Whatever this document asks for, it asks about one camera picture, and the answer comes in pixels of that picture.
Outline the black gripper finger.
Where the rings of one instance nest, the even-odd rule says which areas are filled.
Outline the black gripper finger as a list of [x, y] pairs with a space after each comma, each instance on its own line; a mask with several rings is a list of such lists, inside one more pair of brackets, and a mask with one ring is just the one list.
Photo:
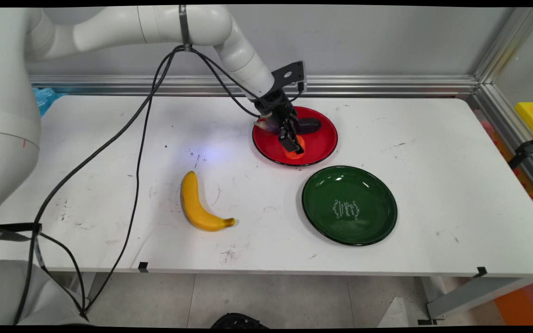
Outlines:
[[292, 154], [304, 154], [304, 146], [302, 135], [302, 124], [299, 119], [291, 119], [291, 142]]
[[297, 135], [290, 119], [286, 119], [279, 127], [279, 143], [285, 151], [297, 151]]

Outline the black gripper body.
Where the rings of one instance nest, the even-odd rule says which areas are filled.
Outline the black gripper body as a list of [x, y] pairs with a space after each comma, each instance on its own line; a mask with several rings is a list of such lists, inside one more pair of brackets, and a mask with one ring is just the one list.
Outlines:
[[261, 118], [275, 127], [281, 127], [288, 119], [297, 117], [297, 112], [283, 89], [275, 89], [260, 99], [254, 99], [253, 104]]

